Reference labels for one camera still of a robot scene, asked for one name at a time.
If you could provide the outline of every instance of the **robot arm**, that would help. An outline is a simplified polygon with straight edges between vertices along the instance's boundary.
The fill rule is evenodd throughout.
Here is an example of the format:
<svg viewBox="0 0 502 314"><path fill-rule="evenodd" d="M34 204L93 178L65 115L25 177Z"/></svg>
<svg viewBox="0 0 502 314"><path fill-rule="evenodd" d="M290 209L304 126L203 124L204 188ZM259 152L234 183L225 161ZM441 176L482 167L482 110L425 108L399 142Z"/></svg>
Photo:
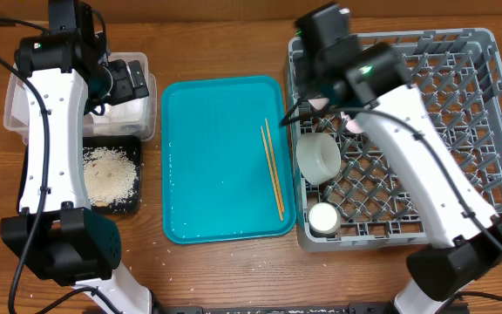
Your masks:
<svg viewBox="0 0 502 314"><path fill-rule="evenodd" d="M385 43L362 51L357 36L349 34L348 14L336 4L327 4L295 22L307 56L307 63L302 64L305 74L297 83L302 94L312 89L323 93L336 107L346 105L409 192L430 244L407 258L412 280L397 295L394 310L400 314L432 314L502 260L502 253L474 224L472 215L501 244L502 217L465 178L448 152L425 111L420 91L410 84L401 57ZM418 134L414 136L389 117ZM296 119L299 117L288 119L287 115L282 124ZM460 204L444 171L468 210Z"/></svg>
<svg viewBox="0 0 502 314"><path fill-rule="evenodd" d="M97 288L117 311L149 314L159 307L121 262L115 222L91 211L83 175L83 117L96 106L148 96L138 61L108 62L105 34L95 35L92 8L77 0L50 0L50 31L24 38L15 53L17 69L36 87L48 112L44 134L37 99L27 89L30 121L28 167L20 216L1 220L3 242L17 256L37 214L43 172L44 136L50 139L48 193L37 239L26 266L40 279L61 286ZM107 313L117 312L86 292Z"/></svg>

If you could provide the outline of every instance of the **black mount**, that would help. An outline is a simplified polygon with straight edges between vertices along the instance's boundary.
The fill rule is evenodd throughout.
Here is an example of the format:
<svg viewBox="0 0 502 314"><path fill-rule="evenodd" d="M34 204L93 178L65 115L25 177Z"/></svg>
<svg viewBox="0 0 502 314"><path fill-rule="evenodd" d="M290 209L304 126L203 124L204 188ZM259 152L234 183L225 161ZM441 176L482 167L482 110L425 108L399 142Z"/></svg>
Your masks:
<svg viewBox="0 0 502 314"><path fill-rule="evenodd" d="M489 231L502 244L502 217ZM456 247L448 249L427 245L406 259L414 281L435 301L448 300L460 288L478 280L502 261L502 253L483 233L468 241L459 237L455 244Z"/></svg>
<svg viewBox="0 0 502 314"><path fill-rule="evenodd" d="M115 222L86 208L42 213L26 266L40 279L61 286L80 280L109 279L121 261L121 241ZM3 218L0 236L15 255L21 256L34 215Z"/></svg>
<svg viewBox="0 0 502 314"><path fill-rule="evenodd" d="M77 71L88 85L85 114L148 96L139 61L108 62L106 34L94 34L92 8L79 0L50 0L50 32L23 38L15 51L17 69L26 77L36 70Z"/></svg>
<svg viewBox="0 0 502 314"><path fill-rule="evenodd" d="M375 107L379 96L409 85L410 74L388 44L363 50L357 35L349 34L348 14L340 9L338 4L329 3L295 21L305 55L295 61L300 68L300 75L296 75L300 97L314 92L329 98L332 106ZM287 117L282 125L287 124Z"/></svg>

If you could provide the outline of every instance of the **dish rack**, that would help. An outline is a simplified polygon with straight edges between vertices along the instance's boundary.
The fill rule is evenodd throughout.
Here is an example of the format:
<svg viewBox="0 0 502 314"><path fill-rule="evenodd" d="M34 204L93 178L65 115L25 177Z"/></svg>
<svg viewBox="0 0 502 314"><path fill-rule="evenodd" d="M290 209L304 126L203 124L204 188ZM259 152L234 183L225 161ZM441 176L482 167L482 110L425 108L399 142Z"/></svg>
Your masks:
<svg viewBox="0 0 502 314"><path fill-rule="evenodd" d="M363 48L379 42L402 54L412 82L445 145L471 184L502 215L502 63L492 33L486 29L401 31L358 34ZM288 103L298 99L295 61L302 41L288 45ZM294 115L311 110L305 101ZM329 133L341 150L339 175L320 186L302 177L292 159L298 240L308 251L377 249L427 243L424 225L388 161L365 134L351 133L339 116L313 118L290 127L293 151L303 133ZM319 201L343 217L336 236L313 237L308 209Z"/></svg>

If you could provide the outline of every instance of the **green light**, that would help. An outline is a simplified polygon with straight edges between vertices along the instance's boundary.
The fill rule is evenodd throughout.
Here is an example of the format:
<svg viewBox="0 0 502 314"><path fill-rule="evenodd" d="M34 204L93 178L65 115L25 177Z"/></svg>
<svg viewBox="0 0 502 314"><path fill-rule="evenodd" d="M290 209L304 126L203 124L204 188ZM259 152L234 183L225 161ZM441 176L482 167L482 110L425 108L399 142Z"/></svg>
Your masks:
<svg viewBox="0 0 502 314"><path fill-rule="evenodd" d="M366 65L362 68L359 69L359 71L362 73L362 74L367 74L369 73L371 70L373 69L373 66L372 65Z"/></svg>

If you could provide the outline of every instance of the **white cup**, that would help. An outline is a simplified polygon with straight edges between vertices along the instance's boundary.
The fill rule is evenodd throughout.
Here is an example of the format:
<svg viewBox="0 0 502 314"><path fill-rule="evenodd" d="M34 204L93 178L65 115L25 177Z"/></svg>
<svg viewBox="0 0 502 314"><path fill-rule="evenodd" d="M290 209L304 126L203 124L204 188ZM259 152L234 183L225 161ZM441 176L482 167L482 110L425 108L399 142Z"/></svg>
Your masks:
<svg viewBox="0 0 502 314"><path fill-rule="evenodd" d="M334 178L340 170L340 150L326 133L305 133L296 147L297 165L303 177L313 185Z"/></svg>
<svg viewBox="0 0 502 314"><path fill-rule="evenodd" d="M315 204L309 210L308 219L311 234L315 237L334 236L342 224L342 217L338 210L325 202Z"/></svg>

